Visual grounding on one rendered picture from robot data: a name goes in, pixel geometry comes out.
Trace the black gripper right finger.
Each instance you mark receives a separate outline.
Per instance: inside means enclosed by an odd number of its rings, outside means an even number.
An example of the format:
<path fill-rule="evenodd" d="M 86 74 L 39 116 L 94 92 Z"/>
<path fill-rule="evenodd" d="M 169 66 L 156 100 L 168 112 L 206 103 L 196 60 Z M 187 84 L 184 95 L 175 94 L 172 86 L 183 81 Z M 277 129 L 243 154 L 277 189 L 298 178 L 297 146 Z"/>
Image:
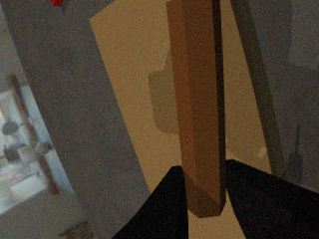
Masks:
<path fill-rule="evenodd" d="M 319 192 L 231 159 L 226 191 L 246 239 L 319 239 Z"/>

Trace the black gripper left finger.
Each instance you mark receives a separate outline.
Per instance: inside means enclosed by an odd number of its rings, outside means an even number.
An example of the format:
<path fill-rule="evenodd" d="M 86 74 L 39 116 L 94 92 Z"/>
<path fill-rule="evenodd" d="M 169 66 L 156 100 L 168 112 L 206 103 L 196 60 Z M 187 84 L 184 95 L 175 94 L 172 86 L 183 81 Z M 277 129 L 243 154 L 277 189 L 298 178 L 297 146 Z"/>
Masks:
<path fill-rule="evenodd" d="M 172 166 L 147 202 L 112 239 L 188 239 L 182 167 Z"/>

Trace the red flat bar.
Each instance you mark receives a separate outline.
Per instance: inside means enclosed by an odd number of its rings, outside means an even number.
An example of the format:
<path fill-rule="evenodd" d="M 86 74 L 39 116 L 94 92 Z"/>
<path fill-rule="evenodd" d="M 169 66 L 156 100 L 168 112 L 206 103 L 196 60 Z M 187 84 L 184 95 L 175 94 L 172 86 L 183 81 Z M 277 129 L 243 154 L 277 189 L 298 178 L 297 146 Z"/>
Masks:
<path fill-rule="evenodd" d="M 63 5 L 64 0 L 49 0 L 53 5 Z"/>

